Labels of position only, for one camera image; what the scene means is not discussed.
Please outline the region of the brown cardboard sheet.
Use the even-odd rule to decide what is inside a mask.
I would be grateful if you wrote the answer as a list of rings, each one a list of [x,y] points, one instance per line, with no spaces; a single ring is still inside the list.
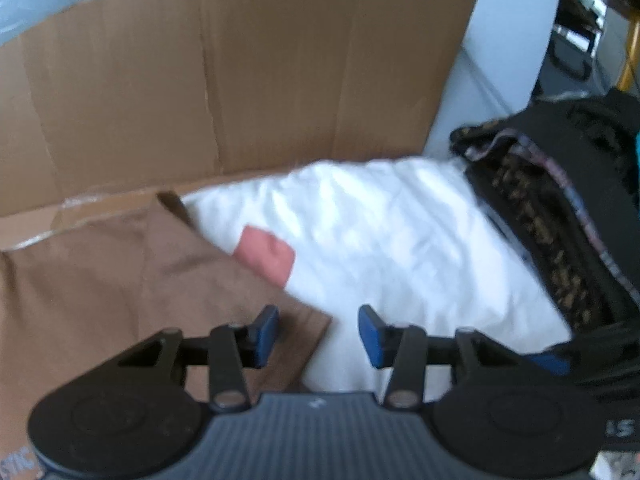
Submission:
[[[1,49],[1,244],[162,188],[422,151],[476,0],[87,0]]]

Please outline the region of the brown t-shirt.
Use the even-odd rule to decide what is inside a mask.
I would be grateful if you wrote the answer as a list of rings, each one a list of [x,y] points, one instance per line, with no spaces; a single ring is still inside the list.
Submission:
[[[196,232],[177,196],[91,221],[1,256],[1,449],[27,441],[26,420],[47,392],[165,327],[203,336],[250,322],[267,304],[280,334],[251,394],[294,385],[329,327]]]

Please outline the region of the dark patterned clothes pile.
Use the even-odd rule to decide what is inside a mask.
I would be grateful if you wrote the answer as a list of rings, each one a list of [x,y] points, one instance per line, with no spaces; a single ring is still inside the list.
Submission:
[[[489,219],[570,328],[570,374],[613,396],[639,390],[639,100],[542,100],[461,127],[449,147]]]

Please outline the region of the white patterned bed sheet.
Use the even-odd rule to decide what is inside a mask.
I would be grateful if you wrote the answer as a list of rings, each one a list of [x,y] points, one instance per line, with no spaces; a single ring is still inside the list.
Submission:
[[[453,162],[316,162],[183,201],[210,242],[330,316],[303,374],[311,390],[384,391],[358,336],[365,304],[390,324],[445,337],[473,327],[521,353],[570,338]]]

